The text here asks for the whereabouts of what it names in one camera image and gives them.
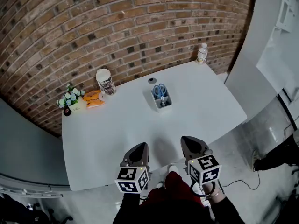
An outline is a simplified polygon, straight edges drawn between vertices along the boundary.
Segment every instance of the blue scissors handle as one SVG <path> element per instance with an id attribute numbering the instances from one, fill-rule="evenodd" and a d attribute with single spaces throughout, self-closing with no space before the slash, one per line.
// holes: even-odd
<path id="1" fill-rule="evenodd" d="M 153 94 L 158 99 L 164 99 L 165 93 L 167 92 L 166 86 L 163 84 L 155 85 Z"/>

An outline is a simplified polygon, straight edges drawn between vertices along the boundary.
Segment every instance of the label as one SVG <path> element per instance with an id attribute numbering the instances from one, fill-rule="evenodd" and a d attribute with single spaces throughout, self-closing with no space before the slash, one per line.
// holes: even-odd
<path id="1" fill-rule="evenodd" d="M 207 53 L 201 53 L 200 51 L 198 51 L 197 62 L 199 62 L 199 63 L 205 62 L 206 56 L 207 56 Z"/>

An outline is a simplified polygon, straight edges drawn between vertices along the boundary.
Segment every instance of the white bottle cap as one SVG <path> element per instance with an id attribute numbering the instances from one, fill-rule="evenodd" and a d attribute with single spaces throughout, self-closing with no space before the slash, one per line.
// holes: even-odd
<path id="1" fill-rule="evenodd" d="M 109 79 L 110 77 L 111 77 L 111 73 L 107 69 L 99 69 L 97 71 L 96 78 L 97 78 L 97 81 L 99 81 L 99 82 L 103 82 L 103 81 Z"/>

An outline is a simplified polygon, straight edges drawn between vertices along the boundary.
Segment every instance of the plastic bottle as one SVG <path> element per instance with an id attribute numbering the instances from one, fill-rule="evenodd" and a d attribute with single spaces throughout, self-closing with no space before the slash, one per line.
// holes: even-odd
<path id="1" fill-rule="evenodd" d="M 197 62 L 199 64 L 204 63 L 206 61 L 206 56 L 207 56 L 207 44 L 202 43 L 201 48 L 198 49 Z"/>

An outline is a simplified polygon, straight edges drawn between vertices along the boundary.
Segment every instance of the snack package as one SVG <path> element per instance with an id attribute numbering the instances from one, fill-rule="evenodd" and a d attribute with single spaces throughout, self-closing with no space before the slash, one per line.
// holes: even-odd
<path id="1" fill-rule="evenodd" d="M 97 99 L 99 99 L 100 93 L 101 93 L 101 90 L 88 92 L 84 95 L 83 100 L 85 100 L 85 101 L 97 100 Z"/>
<path id="2" fill-rule="evenodd" d="M 102 104 L 104 104 L 105 102 L 102 101 L 102 100 L 99 100 L 99 99 L 93 99 L 93 100 L 90 100 L 87 102 L 86 104 L 86 109 L 89 109 L 89 108 L 94 108 L 94 107 L 97 107 L 97 106 L 100 106 Z"/>

